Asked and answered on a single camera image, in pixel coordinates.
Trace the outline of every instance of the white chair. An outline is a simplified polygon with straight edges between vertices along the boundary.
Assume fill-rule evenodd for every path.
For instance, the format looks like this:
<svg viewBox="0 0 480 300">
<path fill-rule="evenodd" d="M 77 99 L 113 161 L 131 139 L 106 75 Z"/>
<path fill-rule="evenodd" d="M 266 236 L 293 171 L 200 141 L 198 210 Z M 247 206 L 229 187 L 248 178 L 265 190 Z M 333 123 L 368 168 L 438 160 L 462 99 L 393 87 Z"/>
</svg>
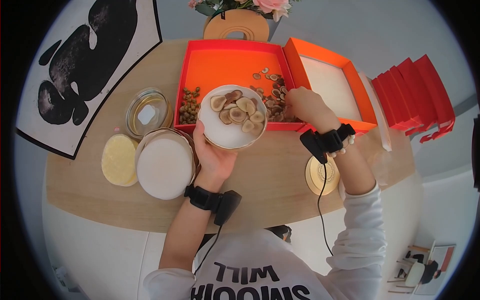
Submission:
<svg viewBox="0 0 480 300">
<path fill-rule="evenodd" d="M 410 267 L 410 270 L 407 272 L 407 276 L 405 278 L 396 277 L 395 279 L 398 280 L 391 280 L 387 282 L 404 282 L 402 286 L 396 286 L 397 288 L 411 288 L 411 291 L 391 291 L 389 293 L 397 293 L 397 294 L 411 294 L 412 291 L 417 287 L 420 283 L 421 277 L 423 276 L 423 272 L 425 271 L 425 265 L 418 263 L 418 262 L 411 262 L 408 260 L 403 260 L 401 262 L 397 261 L 397 263 L 402 264 L 404 266 Z"/>
</svg>

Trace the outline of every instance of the label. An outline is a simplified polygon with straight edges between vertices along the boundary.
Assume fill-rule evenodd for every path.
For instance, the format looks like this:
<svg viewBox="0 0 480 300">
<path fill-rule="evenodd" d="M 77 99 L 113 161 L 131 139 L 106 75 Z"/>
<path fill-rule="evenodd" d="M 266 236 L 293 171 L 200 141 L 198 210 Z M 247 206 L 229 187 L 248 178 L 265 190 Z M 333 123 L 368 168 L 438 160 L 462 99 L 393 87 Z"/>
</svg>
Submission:
<svg viewBox="0 0 480 300">
<path fill-rule="evenodd" d="M 143 125 L 147 125 L 155 116 L 155 113 L 156 113 L 155 107 L 151 106 L 150 104 L 147 104 L 144 106 L 142 111 L 140 111 L 137 118 Z"/>
</svg>

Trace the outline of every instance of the yellow round paper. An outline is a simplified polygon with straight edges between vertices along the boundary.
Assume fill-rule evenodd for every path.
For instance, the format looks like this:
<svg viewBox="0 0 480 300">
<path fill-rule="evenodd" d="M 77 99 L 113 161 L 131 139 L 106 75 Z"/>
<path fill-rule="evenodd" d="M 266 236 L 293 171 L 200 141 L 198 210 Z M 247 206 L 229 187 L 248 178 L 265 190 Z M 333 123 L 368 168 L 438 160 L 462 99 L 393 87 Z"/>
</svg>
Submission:
<svg viewBox="0 0 480 300">
<path fill-rule="evenodd" d="M 325 167 L 327 174 L 325 189 L 322 195 L 331 193 L 337 187 L 338 182 L 340 181 L 340 173 L 338 172 L 333 158 L 327 156 L 327 163 Z M 320 195 L 324 185 L 325 171 L 323 165 L 320 164 L 320 162 L 313 156 L 307 163 L 307 167 L 305 169 L 305 179 L 310 190 L 313 193 Z"/>
<path fill-rule="evenodd" d="M 130 186 L 137 182 L 135 150 L 138 143 L 125 134 L 112 136 L 103 149 L 102 172 L 112 184 Z"/>
</svg>

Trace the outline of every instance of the white sweatshirt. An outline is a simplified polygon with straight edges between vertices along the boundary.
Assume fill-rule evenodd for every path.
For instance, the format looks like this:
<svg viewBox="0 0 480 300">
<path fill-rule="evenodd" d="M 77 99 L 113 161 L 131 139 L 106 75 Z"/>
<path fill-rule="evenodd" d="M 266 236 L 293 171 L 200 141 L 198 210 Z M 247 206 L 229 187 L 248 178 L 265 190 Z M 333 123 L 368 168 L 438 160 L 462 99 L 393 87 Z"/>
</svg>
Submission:
<svg viewBox="0 0 480 300">
<path fill-rule="evenodd" d="M 373 300 L 386 249 L 378 185 L 364 195 L 347 195 L 344 206 L 346 229 L 326 259 L 332 267 L 326 276 L 260 229 L 220 234 L 197 278 L 186 270 L 161 269 L 147 275 L 144 287 L 152 300 Z M 196 266 L 214 239 L 197 253 Z"/>
</svg>

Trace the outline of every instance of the sleeve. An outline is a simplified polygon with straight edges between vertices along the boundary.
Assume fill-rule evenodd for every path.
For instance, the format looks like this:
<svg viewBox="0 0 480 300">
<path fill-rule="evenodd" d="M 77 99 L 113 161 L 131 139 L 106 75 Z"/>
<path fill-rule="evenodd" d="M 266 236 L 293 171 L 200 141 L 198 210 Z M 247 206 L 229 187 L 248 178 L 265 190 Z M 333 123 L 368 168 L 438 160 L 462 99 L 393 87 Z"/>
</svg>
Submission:
<svg viewBox="0 0 480 300">
<path fill-rule="evenodd" d="M 378 184 L 364 195 L 346 195 L 345 226 L 326 259 L 326 278 L 349 300 L 375 299 L 382 280 L 386 240 Z"/>
<path fill-rule="evenodd" d="M 144 288 L 151 300 L 187 300 L 195 284 L 193 273 L 182 269 L 159 269 L 144 279 Z"/>
</svg>

